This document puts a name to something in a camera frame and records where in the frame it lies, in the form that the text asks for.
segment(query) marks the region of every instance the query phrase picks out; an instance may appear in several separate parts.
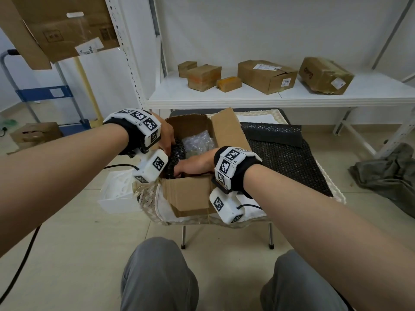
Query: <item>black bubble wrap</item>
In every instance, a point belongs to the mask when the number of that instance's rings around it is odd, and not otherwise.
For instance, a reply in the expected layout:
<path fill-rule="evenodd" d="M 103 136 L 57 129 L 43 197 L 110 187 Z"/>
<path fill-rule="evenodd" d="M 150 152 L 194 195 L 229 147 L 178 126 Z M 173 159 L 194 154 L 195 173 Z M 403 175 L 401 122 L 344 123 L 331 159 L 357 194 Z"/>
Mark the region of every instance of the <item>black bubble wrap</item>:
<path fill-rule="evenodd" d="M 256 123 L 249 123 L 255 129 Z M 302 139 L 302 147 L 295 147 L 273 142 L 256 141 L 247 137 L 253 152 L 262 158 L 262 164 L 299 183 L 302 183 L 328 197 L 333 197 L 329 186 L 321 173 L 308 143 Z"/>
<path fill-rule="evenodd" d="M 175 141 L 176 145 L 171 146 L 169 161 L 164 167 L 164 176 L 166 179 L 174 179 L 174 166 L 176 166 L 180 160 L 186 159 L 186 152 L 184 150 L 183 142 L 178 138 L 175 138 Z"/>

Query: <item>cardboard box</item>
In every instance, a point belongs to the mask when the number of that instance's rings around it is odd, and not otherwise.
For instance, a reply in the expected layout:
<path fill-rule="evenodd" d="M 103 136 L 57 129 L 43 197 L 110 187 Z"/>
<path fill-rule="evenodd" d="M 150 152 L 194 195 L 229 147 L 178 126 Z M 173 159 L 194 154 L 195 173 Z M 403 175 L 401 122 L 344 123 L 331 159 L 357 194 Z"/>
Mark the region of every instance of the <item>cardboard box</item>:
<path fill-rule="evenodd" d="M 210 119 L 203 114 L 189 114 L 170 117 L 166 121 L 173 126 L 174 136 L 179 139 L 208 130 L 218 147 L 229 145 L 251 150 L 238 118 L 231 108 L 222 110 Z M 215 188 L 211 178 L 212 175 L 201 175 L 161 179 L 163 196 L 170 203 L 177 217 L 216 213 L 209 201 L 209 195 Z"/>
<path fill-rule="evenodd" d="M 186 61 L 180 63 L 177 68 L 179 69 L 179 77 L 180 78 L 187 78 L 187 71 L 190 69 L 194 69 L 198 67 L 198 63 L 196 61 Z"/>
<path fill-rule="evenodd" d="M 343 94 L 354 78 L 352 73 L 323 57 L 305 57 L 298 74 L 312 91 L 335 95 Z"/>
<path fill-rule="evenodd" d="M 297 71 L 265 60 L 247 60 L 238 63 L 238 77 L 243 83 L 268 95 L 292 88 Z"/>
<path fill-rule="evenodd" d="M 29 123 L 10 133 L 19 149 L 33 147 L 63 136 L 56 122 Z"/>
<path fill-rule="evenodd" d="M 0 0 L 0 27 L 33 70 L 119 46 L 105 0 Z"/>
<path fill-rule="evenodd" d="M 229 78 L 222 78 L 216 82 L 216 87 L 219 88 L 224 93 L 230 92 L 236 88 L 242 87 L 242 81 L 236 76 L 231 76 Z"/>
<path fill-rule="evenodd" d="M 189 88 L 204 92 L 216 86 L 216 81 L 222 77 L 222 67 L 205 64 L 187 72 Z"/>

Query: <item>white shelf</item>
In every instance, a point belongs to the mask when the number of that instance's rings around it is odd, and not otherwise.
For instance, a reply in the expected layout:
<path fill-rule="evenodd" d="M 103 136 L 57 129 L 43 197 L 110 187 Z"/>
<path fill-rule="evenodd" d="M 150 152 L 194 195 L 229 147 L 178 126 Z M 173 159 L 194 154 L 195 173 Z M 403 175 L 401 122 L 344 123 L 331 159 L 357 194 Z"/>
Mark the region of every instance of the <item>white shelf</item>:
<path fill-rule="evenodd" d="M 291 89 L 266 95 L 242 84 L 223 93 L 216 87 L 205 92 L 190 89 L 187 79 L 170 72 L 148 100 L 150 109 L 204 109 L 257 107 L 348 107 L 415 104 L 415 88 L 371 70 L 353 71 L 355 78 L 343 95 L 310 92 L 299 79 Z M 236 70 L 222 70 L 222 77 L 236 75 Z"/>

